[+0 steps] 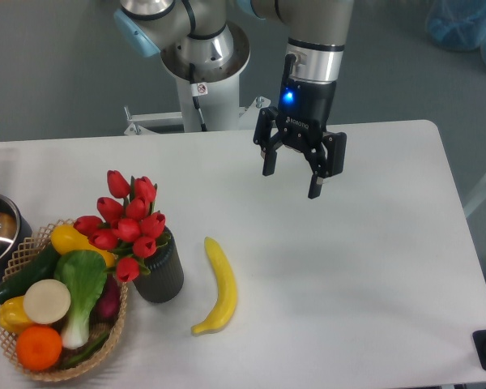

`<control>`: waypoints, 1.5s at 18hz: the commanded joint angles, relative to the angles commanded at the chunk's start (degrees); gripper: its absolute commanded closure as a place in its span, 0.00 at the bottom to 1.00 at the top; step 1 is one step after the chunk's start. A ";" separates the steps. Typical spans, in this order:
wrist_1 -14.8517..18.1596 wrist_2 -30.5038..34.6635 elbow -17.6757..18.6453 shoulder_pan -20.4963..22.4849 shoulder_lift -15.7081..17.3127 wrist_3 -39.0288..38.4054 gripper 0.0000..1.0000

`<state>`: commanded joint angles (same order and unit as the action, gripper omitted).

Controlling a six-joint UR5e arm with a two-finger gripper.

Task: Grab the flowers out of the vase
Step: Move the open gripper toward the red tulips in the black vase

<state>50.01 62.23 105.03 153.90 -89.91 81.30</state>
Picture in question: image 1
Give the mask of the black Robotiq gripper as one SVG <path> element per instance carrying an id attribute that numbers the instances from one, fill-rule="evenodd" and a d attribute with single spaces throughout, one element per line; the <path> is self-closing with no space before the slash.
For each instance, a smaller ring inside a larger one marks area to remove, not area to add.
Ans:
<path id="1" fill-rule="evenodd" d="M 260 147 L 263 158 L 263 176 L 275 172 L 277 149 L 282 145 L 308 154 L 313 172 L 309 199 L 321 194 L 327 178 L 343 172 L 347 134 L 324 132 L 336 85 L 288 78 L 280 89 L 279 107 L 260 109 L 254 130 L 254 143 Z M 271 135 L 275 119 L 279 132 Z"/>

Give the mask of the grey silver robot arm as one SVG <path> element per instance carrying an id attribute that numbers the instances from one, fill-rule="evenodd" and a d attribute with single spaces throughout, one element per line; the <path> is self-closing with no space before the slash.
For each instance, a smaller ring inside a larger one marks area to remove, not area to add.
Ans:
<path id="1" fill-rule="evenodd" d="M 260 109 L 254 142 L 264 175 L 277 151 L 301 153 L 312 170 L 309 197 L 343 171 L 347 137 L 326 128 L 352 17 L 350 1 L 242 1 L 257 19 L 289 30 L 278 103 Z M 233 130 L 239 118 L 239 76 L 249 61 L 246 34 L 227 18 L 224 1 L 123 1 L 118 30 L 141 56 L 160 56 L 174 77 L 187 132 Z"/>

